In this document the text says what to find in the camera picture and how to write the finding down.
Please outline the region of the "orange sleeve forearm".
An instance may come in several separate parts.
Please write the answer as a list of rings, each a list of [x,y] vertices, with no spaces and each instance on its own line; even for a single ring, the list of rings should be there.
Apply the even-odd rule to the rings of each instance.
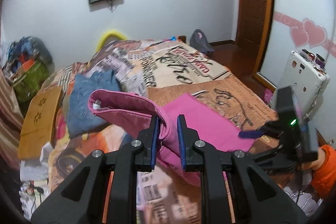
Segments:
[[[329,145],[323,145],[321,149],[325,153],[325,160],[313,171],[311,184],[318,195],[326,200],[335,189],[335,149]]]

